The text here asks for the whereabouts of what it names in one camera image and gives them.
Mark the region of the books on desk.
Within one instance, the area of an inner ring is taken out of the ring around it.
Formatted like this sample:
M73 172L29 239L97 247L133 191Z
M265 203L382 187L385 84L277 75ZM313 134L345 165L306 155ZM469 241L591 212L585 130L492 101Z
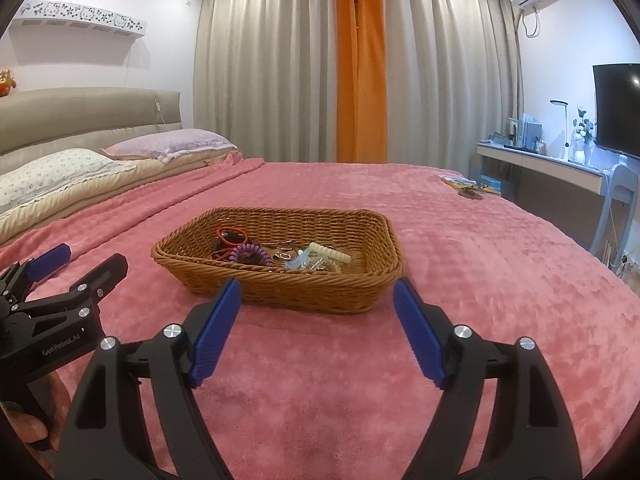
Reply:
M509 118L509 141L517 150L527 153L539 153L544 144L544 129L542 123L523 114L520 118Z

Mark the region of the beige curtain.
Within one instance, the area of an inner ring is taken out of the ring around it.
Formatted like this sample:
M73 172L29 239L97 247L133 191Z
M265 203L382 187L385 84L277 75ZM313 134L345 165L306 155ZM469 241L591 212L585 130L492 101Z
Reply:
M335 0L203 0L194 122L273 162L336 159ZM387 160L460 172L521 113L510 0L384 0Z

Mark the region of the brown wicker basket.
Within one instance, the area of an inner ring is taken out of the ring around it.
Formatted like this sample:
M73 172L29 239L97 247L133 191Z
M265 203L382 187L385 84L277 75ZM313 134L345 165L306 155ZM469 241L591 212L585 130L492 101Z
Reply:
M247 304L335 314L370 310L404 273L390 220L365 209L216 208L151 256L197 295L235 278Z

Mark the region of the orange curtain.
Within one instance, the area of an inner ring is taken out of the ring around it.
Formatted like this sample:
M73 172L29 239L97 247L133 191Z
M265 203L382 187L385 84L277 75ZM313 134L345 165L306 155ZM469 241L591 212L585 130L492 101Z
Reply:
M384 0L335 0L336 159L387 160Z

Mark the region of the pink pillow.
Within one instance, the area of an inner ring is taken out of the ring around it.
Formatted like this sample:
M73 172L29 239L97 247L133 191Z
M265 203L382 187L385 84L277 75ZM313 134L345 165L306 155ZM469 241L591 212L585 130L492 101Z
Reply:
M202 129L179 129L151 133L104 148L112 159L156 159L168 164L183 155L201 152L236 150L236 146L220 134Z

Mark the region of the light blue hair clip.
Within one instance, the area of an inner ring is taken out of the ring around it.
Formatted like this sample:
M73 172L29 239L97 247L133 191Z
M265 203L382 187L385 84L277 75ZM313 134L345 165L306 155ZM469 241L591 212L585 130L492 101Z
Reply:
M310 250L299 249L292 250L292 252L276 252L273 255L273 259L280 262L286 270L300 270L300 266L305 262L310 255Z

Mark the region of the beige padded headboard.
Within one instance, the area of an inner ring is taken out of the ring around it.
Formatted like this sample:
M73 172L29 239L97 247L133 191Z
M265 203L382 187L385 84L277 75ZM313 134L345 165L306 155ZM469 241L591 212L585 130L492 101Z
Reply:
M69 148L101 151L182 127L178 91L112 87L54 88L1 100L1 171Z

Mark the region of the small items on bed edge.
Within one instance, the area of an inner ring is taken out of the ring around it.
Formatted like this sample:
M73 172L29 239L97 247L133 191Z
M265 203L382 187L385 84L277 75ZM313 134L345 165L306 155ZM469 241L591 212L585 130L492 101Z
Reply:
M482 200L485 196L500 196L500 192L486 184L477 183L465 177L439 176L439 180L469 200Z

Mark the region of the white vase with flowers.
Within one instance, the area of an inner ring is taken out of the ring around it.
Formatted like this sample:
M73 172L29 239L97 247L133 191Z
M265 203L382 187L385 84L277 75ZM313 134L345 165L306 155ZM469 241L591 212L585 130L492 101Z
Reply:
M589 166L596 140L596 125L587 117L587 111L577 107L577 117L573 120L572 161Z

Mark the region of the orange plush toy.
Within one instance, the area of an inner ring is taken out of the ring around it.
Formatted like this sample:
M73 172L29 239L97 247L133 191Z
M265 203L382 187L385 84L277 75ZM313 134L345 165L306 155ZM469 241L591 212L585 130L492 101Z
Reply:
M0 72L0 96L8 96L16 88L16 81L12 70L2 70Z

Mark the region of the white desk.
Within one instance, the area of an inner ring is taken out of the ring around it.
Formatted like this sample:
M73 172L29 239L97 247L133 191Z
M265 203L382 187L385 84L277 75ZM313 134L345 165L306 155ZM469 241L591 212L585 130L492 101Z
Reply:
M582 247L591 245L605 193L601 171L489 141L478 142L476 152L485 174L491 162L509 166L506 180L513 186L514 203L552 223Z

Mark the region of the pink fleece blanket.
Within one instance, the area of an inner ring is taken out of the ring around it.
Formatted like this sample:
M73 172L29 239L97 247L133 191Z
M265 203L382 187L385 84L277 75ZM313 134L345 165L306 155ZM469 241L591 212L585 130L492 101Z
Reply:
M384 214L424 301L484 338L539 344L585 470L638 404L638 296L551 223L496 196L467 200L437 169L229 158L29 231L2 248L1 262L70 245L73 262L37 289L42 297L123 254L129 272L101 304L103 327L123 341L149 338L198 303L154 262L153 245L218 207ZM238 479L398 479L440 397L389 296L360 315L242 307L195 395Z

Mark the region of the beige quilt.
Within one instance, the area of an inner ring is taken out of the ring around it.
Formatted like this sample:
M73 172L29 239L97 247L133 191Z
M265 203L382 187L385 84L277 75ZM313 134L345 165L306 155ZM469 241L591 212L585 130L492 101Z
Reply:
M183 155L163 164L156 159L121 160L134 162L135 170L93 178L86 182L71 185L64 190L51 192L40 200L1 213L1 241L9 243L15 237L22 235L36 226L65 218L75 211L107 200L110 197L163 178L173 177L211 164L218 164L225 160L234 164L241 160L237 150L221 152L201 152Z

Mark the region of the white decorative wall shelf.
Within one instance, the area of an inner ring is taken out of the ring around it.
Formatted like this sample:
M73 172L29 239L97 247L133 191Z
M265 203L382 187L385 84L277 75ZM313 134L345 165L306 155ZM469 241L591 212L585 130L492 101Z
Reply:
M49 0L26 0L15 14L11 25L58 26L94 29L108 34L141 38L146 34L146 21L115 11Z

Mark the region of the black television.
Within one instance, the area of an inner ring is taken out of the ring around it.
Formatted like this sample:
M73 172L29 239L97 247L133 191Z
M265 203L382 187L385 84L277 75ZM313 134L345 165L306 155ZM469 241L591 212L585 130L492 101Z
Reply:
M596 144L633 158L640 156L640 64L593 65Z

